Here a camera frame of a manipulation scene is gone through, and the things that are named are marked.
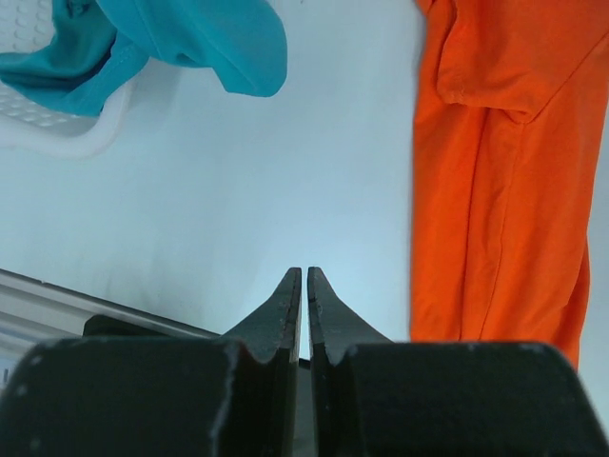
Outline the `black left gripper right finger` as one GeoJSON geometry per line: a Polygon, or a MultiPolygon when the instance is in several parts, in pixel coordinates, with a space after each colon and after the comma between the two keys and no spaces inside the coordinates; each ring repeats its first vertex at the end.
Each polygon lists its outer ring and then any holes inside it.
{"type": "Polygon", "coordinates": [[[541,343],[394,343],[307,273],[322,456],[604,456],[570,363],[541,343]]]}

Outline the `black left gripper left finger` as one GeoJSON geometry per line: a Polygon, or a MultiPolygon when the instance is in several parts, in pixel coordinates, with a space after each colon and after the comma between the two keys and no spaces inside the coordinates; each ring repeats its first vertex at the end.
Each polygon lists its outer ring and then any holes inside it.
{"type": "Polygon", "coordinates": [[[302,272],[213,338],[85,336],[36,345],[1,397],[5,456],[287,456],[302,272]]]}

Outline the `orange t-shirt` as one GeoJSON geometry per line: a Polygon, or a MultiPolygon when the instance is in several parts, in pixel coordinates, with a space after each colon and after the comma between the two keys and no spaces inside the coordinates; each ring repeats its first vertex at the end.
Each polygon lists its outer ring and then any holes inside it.
{"type": "Polygon", "coordinates": [[[410,337],[572,363],[608,104],[604,1],[421,1],[410,337]]]}

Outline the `white plastic basket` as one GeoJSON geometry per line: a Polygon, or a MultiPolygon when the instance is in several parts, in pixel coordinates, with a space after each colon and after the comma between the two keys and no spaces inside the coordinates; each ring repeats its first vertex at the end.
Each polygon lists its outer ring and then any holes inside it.
{"type": "MultiPolygon", "coordinates": [[[[1,3],[1,51],[38,51],[54,35],[50,1],[1,3]]],[[[1,146],[62,159],[80,159],[104,151],[126,117],[134,83],[126,82],[107,100],[97,117],[46,109],[19,92],[1,86],[1,146]]]]}

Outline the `teal t-shirt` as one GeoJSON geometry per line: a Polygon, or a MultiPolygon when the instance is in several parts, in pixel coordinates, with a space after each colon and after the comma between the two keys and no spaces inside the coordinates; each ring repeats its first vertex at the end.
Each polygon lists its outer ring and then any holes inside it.
{"type": "Polygon", "coordinates": [[[285,29],[266,1],[55,1],[51,18],[48,45],[1,56],[2,82],[47,109],[97,116],[151,58],[255,97],[286,79],[285,29]]]}

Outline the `aluminium frame rail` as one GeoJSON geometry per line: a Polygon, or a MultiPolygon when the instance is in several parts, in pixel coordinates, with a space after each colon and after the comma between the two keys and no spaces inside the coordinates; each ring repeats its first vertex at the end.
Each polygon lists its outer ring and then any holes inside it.
{"type": "Polygon", "coordinates": [[[95,315],[150,328],[168,335],[214,338],[215,333],[145,311],[60,288],[27,276],[1,272],[1,384],[36,344],[79,337],[95,315]]]}

